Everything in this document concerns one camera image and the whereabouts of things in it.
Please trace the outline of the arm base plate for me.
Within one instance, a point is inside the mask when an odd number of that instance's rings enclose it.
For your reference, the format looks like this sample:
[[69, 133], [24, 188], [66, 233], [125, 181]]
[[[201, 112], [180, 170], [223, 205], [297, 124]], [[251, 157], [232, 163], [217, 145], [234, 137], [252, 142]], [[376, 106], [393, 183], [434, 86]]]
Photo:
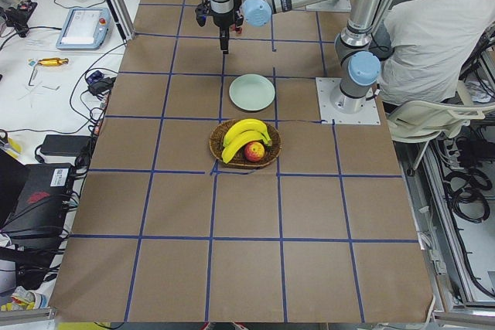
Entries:
[[306, 11], [349, 13], [351, 3], [350, 0], [325, 0], [307, 5]]
[[350, 98], [340, 90], [340, 78], [317, 77], [320, 120], [324, 124], [380, 125], [372, 87], [361, 98]]

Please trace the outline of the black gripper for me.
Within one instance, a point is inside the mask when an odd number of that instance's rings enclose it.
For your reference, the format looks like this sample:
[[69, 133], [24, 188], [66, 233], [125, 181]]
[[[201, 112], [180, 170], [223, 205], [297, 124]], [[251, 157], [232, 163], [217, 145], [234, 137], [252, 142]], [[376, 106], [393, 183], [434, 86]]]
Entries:
[[241, 0], [210, 0], [210, 14], [213, 16], [213, 23], [219, 28], [220, 50], [223, 54], [228, 54], [230, 31], [236, 33], [236, 29], [242, 27], [244, 22]]

